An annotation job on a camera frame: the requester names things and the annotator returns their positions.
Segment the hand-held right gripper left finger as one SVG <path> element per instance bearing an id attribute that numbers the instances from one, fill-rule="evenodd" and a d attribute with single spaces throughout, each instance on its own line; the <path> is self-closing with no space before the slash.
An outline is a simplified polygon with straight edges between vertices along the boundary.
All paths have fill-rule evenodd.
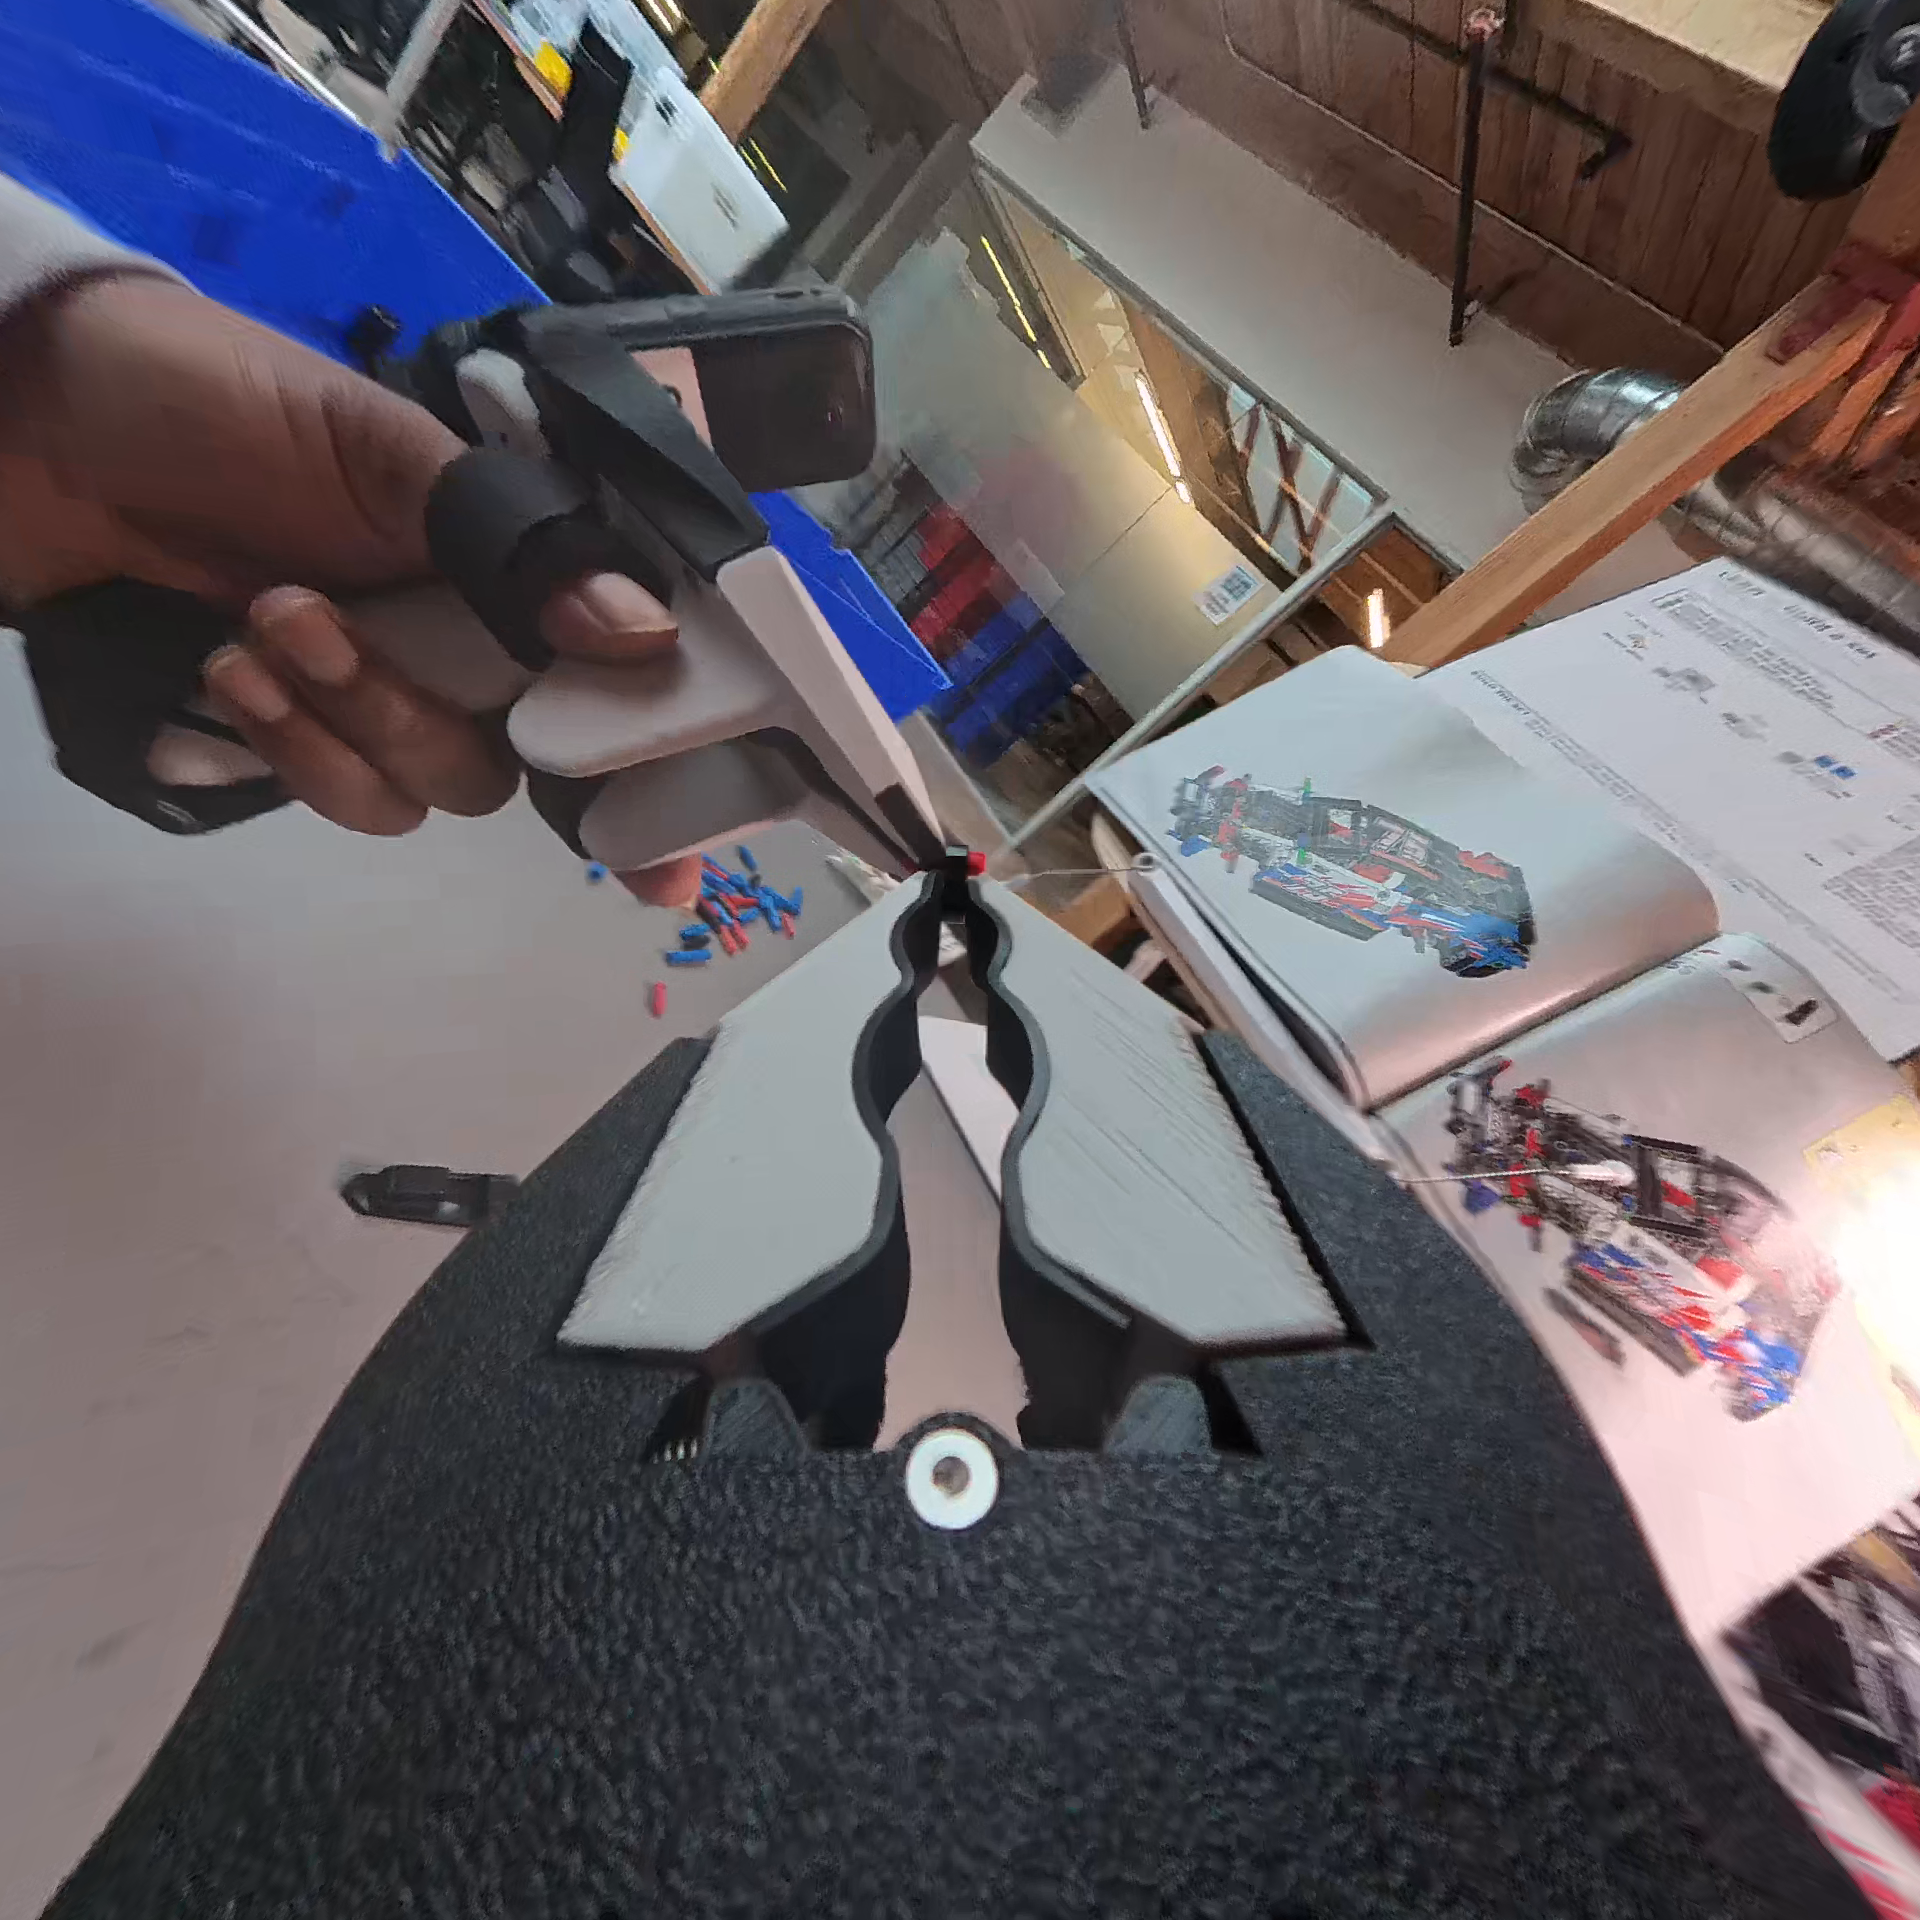
<path id="1" fill-rule="evenodd" d="M 851 1278 L 897 1212 L 941 881 L 914 877 L 710 1030 L 568 1310 L 577 1351 L 710 1351 Z"/>

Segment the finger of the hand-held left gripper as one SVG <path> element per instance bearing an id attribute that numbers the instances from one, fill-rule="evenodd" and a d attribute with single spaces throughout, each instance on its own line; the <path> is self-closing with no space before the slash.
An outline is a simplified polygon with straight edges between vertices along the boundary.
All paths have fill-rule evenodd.
<path id="1" fill-rule="evenodd" d="M 710 581 L 684 566 L 670 580 L 670 655 L 559 660 L 509 714 L 511 747 L 572 838 L 612 771 L 737 736 L 796 736 L 834 781 L 919 827 L 919 870 L 932 868 L 946 841 L 919 764 L 788 560 L 765 544 Z"/>
<path id="2" fill-rule="evenodd" d="M 892 877 L 919 870 L 919 827 L 834 781 L 796 736 L 737 736 L 612 771 L 577 827 L 585 855 L 635 873 L 781 821 L 816 827 Z"/>

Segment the pile of blue red pins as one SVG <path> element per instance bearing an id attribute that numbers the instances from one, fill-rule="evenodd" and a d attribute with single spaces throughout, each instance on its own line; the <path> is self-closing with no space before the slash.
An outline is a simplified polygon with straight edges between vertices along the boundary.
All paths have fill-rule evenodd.
<path id="1" fill-rule="evenodd" d="M 746 845 L 737 845 L 732 853 L 732 864 L 700 853 L 699 896 L 670 944 L 660 949 L 657 977 L 644 988 L 644 1008 L 654 1021 L 665 1020 L 670 973 L 699 973 L 717 959 L 740 957 L 757 933 L 775 942 L 796 938 L 802 891 L 781 892 L 767 883 Z"/>

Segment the black toy beam piece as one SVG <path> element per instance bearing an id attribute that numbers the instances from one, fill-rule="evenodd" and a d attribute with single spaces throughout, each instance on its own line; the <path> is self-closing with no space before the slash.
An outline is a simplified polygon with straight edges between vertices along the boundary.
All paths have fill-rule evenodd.
<path id="1" fill-rule="evenodd" d="M 356 1213 L 394 1225 L 468 1233 L 494 1221 L 517 1195 L 509 1174 L 469 1174 L 443 1164 L 353 1166 L 339 1180 Z"/>

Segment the person's left hand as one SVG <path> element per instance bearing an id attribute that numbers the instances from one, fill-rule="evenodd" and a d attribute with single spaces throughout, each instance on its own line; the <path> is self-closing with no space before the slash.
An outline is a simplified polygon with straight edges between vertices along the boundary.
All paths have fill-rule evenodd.
<path id="1" fill-rule="evenodd" d="M 497 725 L 371 656 L 339 597 L 428 574 L 423 504 L 463 441 L 423 408 L 157 276 L 89 276 L 5 323 L 5 606 L 110 581 L 222 612 L 193 707 L 147 763 L 270 774 L 317 815 L 399 838 L 502 808 Z"/>

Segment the wooden post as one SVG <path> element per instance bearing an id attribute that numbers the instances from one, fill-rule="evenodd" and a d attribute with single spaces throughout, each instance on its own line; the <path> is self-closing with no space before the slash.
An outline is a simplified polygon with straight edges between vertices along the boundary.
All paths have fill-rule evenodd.
<path id="1" fill-rule="evenodd" d="M 1808 399 L 1837 384 L 1860 384 L 1913 294 L 1915 279 L 1904 272 L 1891 272 L 1888 296 L 1871 294 L 1859 279 L 1815 282 L 1401 621 L 1385 660 L 1438 669 L 1517 631 Z"/>

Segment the blue plastic crate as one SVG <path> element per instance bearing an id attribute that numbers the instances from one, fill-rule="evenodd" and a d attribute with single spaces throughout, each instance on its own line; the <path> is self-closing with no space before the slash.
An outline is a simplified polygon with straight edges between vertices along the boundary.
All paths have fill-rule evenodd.
<path id="1" fill-rule="evenodd" d="M 179 281 L 178 298 L 167 287 Z M 96 586 L 112 556 L 173 585 L 198 560 L 244 560 L 294 504 L 326 504 L 333 459 L 305 491 L 265 479 L 227 516 L 191 519 L 215 427 L 260 406 L 164 397 L 159 304 L 219 304 L 291 338 L 297 392 L 357 384 L 347 334 L 374 311 L 402 348 L 435 325 L 538 298 L 532 282 L 419 162 L 294 84 L 147 5 L 5 5 L 5 586 Z"/>

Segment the stack of blue red bins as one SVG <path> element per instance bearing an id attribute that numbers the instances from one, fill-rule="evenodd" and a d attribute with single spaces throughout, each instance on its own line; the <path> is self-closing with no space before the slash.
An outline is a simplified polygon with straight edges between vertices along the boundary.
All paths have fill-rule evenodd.
<path id="1" fill-rule="evenodd" d="M 1086 661 L 952 507 L 910 497 L 852 551 L 945 674 L 926 714 L 968 770 L 1031 743 L 1089 680 Z"/>

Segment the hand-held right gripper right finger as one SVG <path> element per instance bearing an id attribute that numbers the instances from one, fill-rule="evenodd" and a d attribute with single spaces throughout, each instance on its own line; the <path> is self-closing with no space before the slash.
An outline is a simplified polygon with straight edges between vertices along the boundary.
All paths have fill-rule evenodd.
<path id="1" fill-rule="evenodd" d="M 1001 1317 L 1017 1357 L 1266 1357 L 1362 1341 L 1182 1016 L 992 877 L 957 924 L 986 998 Z"/>

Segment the toy car instruction booklet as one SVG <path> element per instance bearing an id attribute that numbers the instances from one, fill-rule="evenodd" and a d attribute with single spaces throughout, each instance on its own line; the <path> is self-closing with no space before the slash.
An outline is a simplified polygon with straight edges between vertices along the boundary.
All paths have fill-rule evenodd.
<path id="1" fill-rule="evenodd" d="M 1334 650 L 1095 776 L 1595 1434 L 1740 1727 L 1915 1916 L 1915 1099 L 1780 947 Z"/>

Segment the silver ventilation duct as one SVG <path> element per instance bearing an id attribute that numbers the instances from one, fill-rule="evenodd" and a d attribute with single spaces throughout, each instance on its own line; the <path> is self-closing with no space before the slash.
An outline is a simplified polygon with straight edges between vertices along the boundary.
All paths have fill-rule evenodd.
<path id="1" fill-rule="evenodd" d="M 1678 394 L 1669 377 L 1614 366 L 1533 397 L 1508 466 L 1522 507 L 1538 511 Z M 1894 507 L 1783 468 L 1773 445 L 1724 463 L 1673 501 L 1660 525 L 1692 560 L 1741 563 L 1918 652 L 1915 530 Z"/>

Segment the white printed paper sheet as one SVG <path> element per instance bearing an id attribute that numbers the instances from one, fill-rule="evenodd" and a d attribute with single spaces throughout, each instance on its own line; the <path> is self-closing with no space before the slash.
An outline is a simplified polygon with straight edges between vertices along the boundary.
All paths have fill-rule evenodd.
<path id="1" fill-rule="evenodd" d="M 1733 560 L 1524 629 L 1425 683 L 1618 804 L 1891 1064 L 1918 1047 L 1915 652 Z"/>

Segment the white book stand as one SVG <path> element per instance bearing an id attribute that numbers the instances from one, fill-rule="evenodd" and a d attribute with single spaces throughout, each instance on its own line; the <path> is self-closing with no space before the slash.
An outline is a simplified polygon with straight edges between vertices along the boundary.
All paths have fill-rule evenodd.
<path id="1" fill-rule="evenodd" d="M 1197 1005 L 1195 974 L 1152 931 L 1138 905 L 1137 881 L 1159 873 L 1164 873 L 1164 859 L 1155 850 L 1121 850 L 1095 864 L 1021 873 L 1014 873 L 1009 861 L 995 862 L 980 855 L 980 874 L 995 878 L 1004 891 L 1027 896 L 1027 902 L 1035 905 L 1042 916 L 1092 947 L 1128 979 L 1152 991 L 1164 991 L 1168 979 L 1181 979 L 1181 993 Z M 1064 905 L 1050 905 L 1035 891 L 1050 881 L 1079 881 L 1079 885 Z"/>

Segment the glass partition panel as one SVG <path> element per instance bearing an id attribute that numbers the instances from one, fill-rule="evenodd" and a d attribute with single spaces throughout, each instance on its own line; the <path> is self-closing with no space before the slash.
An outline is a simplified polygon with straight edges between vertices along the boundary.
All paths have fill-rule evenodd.
<path id="1" fill-rule="evenodd" d="M 1078 827 L 1095 766 L 1379 636 L 1386 501 L 983 169 L 868 315 L 882 414 L 852 544 L 910 497 L 952 507 L 1089 667 L 983 771 L 923 710 L 1004 845 Z"/>

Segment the black round object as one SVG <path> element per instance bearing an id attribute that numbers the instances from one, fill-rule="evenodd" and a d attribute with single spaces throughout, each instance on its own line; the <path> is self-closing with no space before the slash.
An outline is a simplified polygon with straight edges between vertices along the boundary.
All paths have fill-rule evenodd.
<path id="1" fill-rule="evenodd" d="M 1775 100 L 1765 159 L 1788 201 L 1839 201 L 1918 100 L 1918 1 L 1836 1 Z"/>

